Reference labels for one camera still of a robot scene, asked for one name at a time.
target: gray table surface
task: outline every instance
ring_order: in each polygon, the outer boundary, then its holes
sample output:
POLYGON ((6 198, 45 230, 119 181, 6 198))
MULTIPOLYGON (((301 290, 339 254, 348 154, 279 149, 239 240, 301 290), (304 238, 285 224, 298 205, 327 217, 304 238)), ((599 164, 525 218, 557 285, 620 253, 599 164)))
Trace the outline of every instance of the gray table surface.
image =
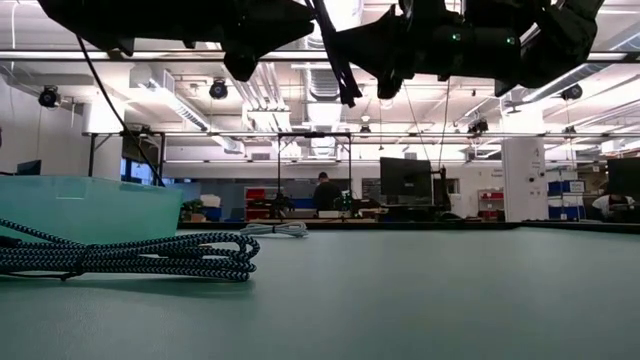
POLYGON ((0 277, 4 359, 638 359, 637 236, 264 238, 247 283, 0 277))

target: teal plastic bin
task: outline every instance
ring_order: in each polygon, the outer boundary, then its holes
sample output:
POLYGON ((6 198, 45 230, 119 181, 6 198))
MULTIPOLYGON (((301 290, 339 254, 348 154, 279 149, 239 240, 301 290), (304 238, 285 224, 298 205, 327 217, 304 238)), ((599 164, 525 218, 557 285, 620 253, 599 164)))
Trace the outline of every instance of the teal plastic bin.
MULTIPOLYGON (((174 236, 182 192, 98 178, 0 176, 0 218, 85 244, 174 236)), ((26 235, 0 227, 0 235, 26 235)))

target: laboratory room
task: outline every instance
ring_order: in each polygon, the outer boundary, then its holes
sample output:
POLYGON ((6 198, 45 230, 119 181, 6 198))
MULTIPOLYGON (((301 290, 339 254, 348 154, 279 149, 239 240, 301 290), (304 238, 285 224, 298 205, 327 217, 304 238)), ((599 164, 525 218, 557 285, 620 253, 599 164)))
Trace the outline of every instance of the laboratory room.
POLYGON ((640 0, 532 4, 0 0, 2 353, 640 359, 640 0))

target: coiled cable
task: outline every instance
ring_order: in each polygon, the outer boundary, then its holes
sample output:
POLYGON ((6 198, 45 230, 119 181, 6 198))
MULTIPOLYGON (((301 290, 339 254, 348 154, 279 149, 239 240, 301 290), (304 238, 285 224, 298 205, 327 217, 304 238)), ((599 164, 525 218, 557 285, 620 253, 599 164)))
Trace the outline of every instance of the coiled cable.
POLYGON ((247 281, 258 242, 230 233, 187 234, 138 242, 85 245, 0 219, 0 226, 46 242, 0 236, 0 274, 66 280, 84 273, 137 273, 198 276, 247 281), (235 243, 238 250, 212 244, 235 243), (31 275, 26 271, 64 274, 31 275))
POLYGON ((307 225, 303 222, 290 222, 281 225, 263 225, 249 224, 246 228, 240 230, 241 235, 267 235, 267 234, 284 234, 293 237, 304 237, 307 232, 307 225))

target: person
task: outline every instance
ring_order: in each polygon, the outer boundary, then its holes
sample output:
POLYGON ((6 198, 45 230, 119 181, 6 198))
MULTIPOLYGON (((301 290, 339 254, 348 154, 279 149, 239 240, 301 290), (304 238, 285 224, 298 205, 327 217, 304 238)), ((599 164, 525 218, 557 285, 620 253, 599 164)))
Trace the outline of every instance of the person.
POLYGON ((630 196, 609 192, 597 198, 591 206, 596 210, 598 220, 610 221, 615 215, 616 206, 630 205, 633 203, 634 200, 630 196))
POLYGON ((318 175, 318 186, 313 193, 313 205, 318 211, 335 210, 335 200, 342 196, 342 192, 338 185, 329 180, 326 172, 318 175))

